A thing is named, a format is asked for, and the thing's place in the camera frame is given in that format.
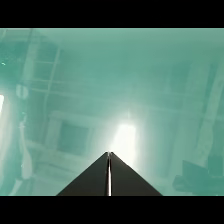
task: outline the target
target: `glossy reflective surface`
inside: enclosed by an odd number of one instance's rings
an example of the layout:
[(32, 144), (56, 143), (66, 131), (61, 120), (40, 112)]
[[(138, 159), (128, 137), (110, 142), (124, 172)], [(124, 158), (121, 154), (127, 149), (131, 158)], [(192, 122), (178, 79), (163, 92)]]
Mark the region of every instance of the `glossy reflective surface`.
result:
[[(56, 195), (105, 151), (163, 195), (223, 195), (223, 29), (2, 28), (0, 41), (0, 195)], [(210, 188), (174, 189), (183, 160), (209, 168)]]

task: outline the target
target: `white light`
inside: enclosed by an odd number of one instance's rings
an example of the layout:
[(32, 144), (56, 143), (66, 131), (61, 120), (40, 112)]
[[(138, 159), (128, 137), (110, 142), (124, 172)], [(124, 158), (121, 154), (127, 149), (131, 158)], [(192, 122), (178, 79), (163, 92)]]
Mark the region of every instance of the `white light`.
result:
[(120, 124), (110, 151), (132, 166), (135, 160), (136, 129), (131, 124)]
[(2, 112), (3, 103), (4, 103), (4, 96), (0, 95), (0, 114)]

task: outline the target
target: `black triangular object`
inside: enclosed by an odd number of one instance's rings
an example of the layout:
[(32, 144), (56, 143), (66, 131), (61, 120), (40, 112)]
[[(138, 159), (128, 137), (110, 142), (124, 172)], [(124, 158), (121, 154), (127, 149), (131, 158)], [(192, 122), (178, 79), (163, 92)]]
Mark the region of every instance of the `black triangular object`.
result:
[(104, 196), (107, 191), (108, 153), (104, 153), (58, 196)]
[(162, 196), (114, 153), (110, 154), (111, 196)]

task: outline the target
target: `teal surface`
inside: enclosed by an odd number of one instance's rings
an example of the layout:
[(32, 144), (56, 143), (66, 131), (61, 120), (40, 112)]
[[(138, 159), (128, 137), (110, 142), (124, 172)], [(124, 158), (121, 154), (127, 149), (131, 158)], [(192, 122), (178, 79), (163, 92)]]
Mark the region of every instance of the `teal surface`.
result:
[[(105, 151), (223, 195), (223, 84), (224, 29), (1, 28), (0, 195), (56, 195)], [(177, 191), (184, 160), (207, 171)]]

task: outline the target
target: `green glass surface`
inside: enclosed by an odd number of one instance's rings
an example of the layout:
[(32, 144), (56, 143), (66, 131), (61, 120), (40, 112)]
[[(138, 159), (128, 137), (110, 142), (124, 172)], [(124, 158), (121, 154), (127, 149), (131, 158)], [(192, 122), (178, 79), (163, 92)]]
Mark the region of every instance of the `green glass surface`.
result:
[(223, 84), (224, 29), (1, 28), (0, 195), (56, 195), (105, 151), (196, 195), (173, 181), (223, 157)]

